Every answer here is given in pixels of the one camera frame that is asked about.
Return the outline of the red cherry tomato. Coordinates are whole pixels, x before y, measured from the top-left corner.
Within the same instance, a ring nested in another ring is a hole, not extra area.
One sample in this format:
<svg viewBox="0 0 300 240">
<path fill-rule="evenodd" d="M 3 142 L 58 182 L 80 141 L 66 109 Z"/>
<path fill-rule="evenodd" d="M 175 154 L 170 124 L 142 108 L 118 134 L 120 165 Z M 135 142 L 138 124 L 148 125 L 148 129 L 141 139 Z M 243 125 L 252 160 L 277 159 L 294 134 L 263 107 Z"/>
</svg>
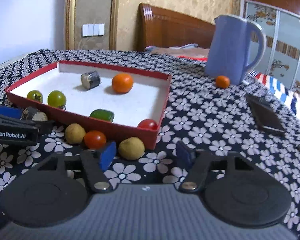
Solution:
<svg viewBox="0 0 300 240">
<path fill-rule="evenodd" d="M 99 149 L 107 142 L 106 136 L 100 131 L 89 131 L 84 136 L 84 143 L 88 148 Z"/>
<path fill-rule="evenodd" d="M 137 128 L 157 130 L 158 124 L 153 119 L 144 119 L 137 125 Z"/>
</svg>

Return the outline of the green tomato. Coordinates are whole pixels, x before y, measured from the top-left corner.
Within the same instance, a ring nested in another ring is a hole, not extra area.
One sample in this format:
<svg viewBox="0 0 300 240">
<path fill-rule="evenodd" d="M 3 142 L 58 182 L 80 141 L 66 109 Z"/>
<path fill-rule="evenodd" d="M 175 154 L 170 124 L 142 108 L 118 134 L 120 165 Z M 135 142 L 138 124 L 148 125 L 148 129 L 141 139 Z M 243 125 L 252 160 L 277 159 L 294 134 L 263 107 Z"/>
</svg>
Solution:
<svg viewBox="0 0 300 240">
<path fill-rule="evenodd" d="M 39 103 L 43 102 L 43 95 L 38 90 L 32 90 L 32 91 L 28 92 L 26 98 L 29 100 L 39 102 Z"/>
<path fill-rule="evenodd" d="M 62 109 L 66 106 L 66 97 L 62 92 L 53 90 L 48 95 L 47 104 L 51 107 Z"/>
</svg>

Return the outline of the tan longan fruit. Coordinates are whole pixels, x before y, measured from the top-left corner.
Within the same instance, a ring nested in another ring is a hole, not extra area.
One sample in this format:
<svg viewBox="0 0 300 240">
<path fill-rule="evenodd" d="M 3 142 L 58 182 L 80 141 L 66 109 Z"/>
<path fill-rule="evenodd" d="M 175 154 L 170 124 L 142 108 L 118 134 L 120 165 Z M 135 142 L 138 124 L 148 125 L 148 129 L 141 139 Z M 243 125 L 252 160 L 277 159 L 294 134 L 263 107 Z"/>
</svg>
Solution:
<svg viewBox="0 0 300 240">
<path fill-rule="evenodd" d="M 80 144 L 85 134 L 85 129 L 79 124 L 70 124 L 64 133 L 65 139 L 69 144 Z"/>
<path fill-rule="evenodd" d="M 137 137 L 122 141 L 119 145 L 119 154 L 127 160 L 137 160 L 145 153 L 143 142 Z"/>
</svg>

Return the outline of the large orange mandarin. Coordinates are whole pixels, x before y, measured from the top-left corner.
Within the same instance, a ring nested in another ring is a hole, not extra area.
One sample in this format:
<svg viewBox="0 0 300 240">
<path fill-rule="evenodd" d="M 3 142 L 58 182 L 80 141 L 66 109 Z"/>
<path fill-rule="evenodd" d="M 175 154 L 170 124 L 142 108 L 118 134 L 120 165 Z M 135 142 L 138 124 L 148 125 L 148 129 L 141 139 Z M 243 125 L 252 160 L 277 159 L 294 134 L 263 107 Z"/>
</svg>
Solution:
<svg viewBox="0 0 300 240">
<path fill-rule="evenodd" d="M 134 85 L 134 80 L 131 75 L 127 73 L 119 73 L 112 78 L 111 87 L 119 94 L 128 93 Z"/>
</svg>

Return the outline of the floral navy tablecloth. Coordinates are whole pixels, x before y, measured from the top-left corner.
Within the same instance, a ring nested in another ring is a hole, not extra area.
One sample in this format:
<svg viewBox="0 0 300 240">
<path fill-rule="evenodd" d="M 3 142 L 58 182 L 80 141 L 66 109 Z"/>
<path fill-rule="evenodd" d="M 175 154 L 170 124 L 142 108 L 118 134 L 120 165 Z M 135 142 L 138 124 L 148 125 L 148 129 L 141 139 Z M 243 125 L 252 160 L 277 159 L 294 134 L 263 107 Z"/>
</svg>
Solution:
<svg viewBox="0 0 300 240">
<path fill-rule="evenodd" d="M 283 222 L 300 236 L 300 121 L 256 80 L 218 89 L 205 77 L 202 62 L 133 51 L 42 49 L 0 69 L 0 104 L 9 105 L 5 88 L 43 66 L 61 60 L 113 64 L 170 74 L 167 107 L 157 145 L 136 161 L 115 158 L 105 175 L 119 183 L 161 184 L 178 187 L 187 175 L 177 162 L 175 145 L 202 148 L 216 155 L 238 152 L 255 163 L 289 192 L 292 203 Z M 265 98 L 285 127 L 285 135 L 259 131 L 245 94 Z"/>
</svg>

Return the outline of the red shallow cardboard tray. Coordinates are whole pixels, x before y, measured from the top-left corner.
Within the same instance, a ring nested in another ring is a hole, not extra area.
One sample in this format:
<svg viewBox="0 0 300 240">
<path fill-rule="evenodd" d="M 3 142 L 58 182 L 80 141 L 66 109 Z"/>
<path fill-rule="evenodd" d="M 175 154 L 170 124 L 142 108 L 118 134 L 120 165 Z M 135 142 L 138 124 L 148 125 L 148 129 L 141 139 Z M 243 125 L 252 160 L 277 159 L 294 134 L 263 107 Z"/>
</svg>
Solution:
<svg viewBox="0 0 300 240">
<path fill-rule="evenodd" d="M 98 72 L 101 84 L 85 89 L 81 75 L 92 71 Z M 128 93 L 116 93 L 111 87 L 112 78 L 119 73 L 127 73 L 134 80 L 133 88 Z M 138 137 L 145 148 L 152 150 L 157 143 L 158 129 L 142 129 L 137 125 L 144 119 L 153 119 L 158 125 L 161 124 L 170 84 L 171 76 L 160 72 L 100 63 L 59 61 L 16 81 L 6 87 L 5 92 L 10 102 L 19 107 L 32 106 L 63 124 L 77 123 L 86 131 L 100 131 L 107 140 L 121 142 Z M 32 90 L 42 93 L 42 103 L 26 98 Z M 64 108 L 47 104 L 48 95 L 53 90 L 65 95 Z M 112 111 L 113 122 L 91 118 L 90 113 L 96 109 Z"/>
</svg>

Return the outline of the black smartphone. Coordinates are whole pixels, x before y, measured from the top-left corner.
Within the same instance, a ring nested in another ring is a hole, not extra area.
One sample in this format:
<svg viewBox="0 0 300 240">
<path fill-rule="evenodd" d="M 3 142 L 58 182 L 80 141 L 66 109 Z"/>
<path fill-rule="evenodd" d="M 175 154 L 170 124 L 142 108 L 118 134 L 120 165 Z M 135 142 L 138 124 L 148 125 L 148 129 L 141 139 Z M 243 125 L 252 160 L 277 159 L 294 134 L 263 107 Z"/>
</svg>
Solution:
<svg viewBox="0 0 300 240">
<path fill-rule="evenodd" d="M 269 102 L 252 94 L 246 94 L 245 98 L 259 129 L 272 135 L 285 134 L 285 129 Z"/>
</svg>

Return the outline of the small orange by pitcher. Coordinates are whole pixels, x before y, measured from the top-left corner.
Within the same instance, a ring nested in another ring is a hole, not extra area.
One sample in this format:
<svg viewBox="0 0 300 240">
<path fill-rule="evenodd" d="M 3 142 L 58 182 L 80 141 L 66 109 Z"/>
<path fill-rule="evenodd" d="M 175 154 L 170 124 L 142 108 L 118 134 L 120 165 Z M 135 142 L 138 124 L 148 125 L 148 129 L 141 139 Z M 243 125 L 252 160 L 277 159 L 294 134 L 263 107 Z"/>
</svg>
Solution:
<svg viewBox="0 0 300 240">
<path fill-rule="evenodd" d="M 215 86 L 221 89 L 227 89 L 230 86 L 230 79 L 226 76 L 220 75 L 215 78 Z"/>
</svg>

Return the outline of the blue ceramic pitcher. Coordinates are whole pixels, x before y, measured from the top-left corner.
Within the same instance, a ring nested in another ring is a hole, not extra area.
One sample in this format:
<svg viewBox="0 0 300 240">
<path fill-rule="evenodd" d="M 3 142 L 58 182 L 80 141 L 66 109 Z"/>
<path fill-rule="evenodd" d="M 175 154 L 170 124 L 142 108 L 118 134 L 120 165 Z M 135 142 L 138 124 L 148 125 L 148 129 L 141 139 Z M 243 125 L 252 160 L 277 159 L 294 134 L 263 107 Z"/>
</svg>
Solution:
<svg viewBox="0 0 300 240">
<path fill-rule="evenodd" d="M 251 35 L 258 39 L 256 57 L 249 62 Z M 261 61 L 266 49 L 266 34 L 251 20 L 236 15 L 215 18 L 215 32 L 207 57 L 205 73 L 210 77 L 226 76 L 233 85 L 239 85 L 249 70 Z"/>
</svg>

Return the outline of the wooden bed headboard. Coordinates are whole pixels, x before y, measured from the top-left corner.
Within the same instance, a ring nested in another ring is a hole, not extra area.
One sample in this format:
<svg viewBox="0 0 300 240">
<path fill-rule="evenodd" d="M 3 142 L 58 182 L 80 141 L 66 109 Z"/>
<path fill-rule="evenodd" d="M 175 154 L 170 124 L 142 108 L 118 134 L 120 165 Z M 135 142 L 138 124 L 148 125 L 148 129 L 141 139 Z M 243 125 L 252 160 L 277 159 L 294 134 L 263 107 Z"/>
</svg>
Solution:
<svg viewBox="0 0 300 240">
<path fill-rule="evenodd" d="M 215 26 L 180 12 L 141 3 L 138 30 L 139 51 L 148 46 L 167 48 L 191 43 L 209 48 Z"/>
</svg>

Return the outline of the wardrobe with sliding doors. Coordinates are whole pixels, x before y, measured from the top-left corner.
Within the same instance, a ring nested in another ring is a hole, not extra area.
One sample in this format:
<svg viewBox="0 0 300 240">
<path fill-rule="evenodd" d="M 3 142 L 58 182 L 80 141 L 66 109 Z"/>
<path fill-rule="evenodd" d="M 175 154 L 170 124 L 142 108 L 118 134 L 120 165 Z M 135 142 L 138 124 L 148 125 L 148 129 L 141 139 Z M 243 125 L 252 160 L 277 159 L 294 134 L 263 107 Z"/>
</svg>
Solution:
<svg viewBox="0 0 300 240">
<path fill-rule="evenodd" d="M 266 34 L 256 71 L 300 94 L 300 0 L 245 0 L 244 16 Z"/>
</svg>

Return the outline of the white wall switch panel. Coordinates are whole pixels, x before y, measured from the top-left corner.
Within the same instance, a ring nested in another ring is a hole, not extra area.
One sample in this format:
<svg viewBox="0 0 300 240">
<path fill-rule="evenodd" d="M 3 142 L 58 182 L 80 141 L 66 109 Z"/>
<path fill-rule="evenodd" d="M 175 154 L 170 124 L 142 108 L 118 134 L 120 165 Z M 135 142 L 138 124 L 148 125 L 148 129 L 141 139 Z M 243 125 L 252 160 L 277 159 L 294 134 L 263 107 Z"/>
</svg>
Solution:
<svg viewBox="0 0 300 240">
<path fill-rule="evenodd" d="M 83 24 L 82 37 L 103 36 L 105 34 L 105 24 Z"/>
</svg>

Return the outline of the gold picture frame moulding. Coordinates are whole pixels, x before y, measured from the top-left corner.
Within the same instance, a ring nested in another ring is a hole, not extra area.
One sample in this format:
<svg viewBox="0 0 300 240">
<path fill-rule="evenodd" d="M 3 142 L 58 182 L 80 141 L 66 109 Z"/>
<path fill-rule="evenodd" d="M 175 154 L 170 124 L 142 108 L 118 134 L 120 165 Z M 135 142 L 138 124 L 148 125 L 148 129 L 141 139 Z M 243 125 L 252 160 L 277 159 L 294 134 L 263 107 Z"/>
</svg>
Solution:
<svg viewBox="0 0 300 240">
<path fill-rule="evenodd" d="M 116 49 L 119 0 L 65 0 L 64 46 L 73 49 Z M 83 24 L 105 24 L 103 36 L 82 37 Z"/>
</svg>

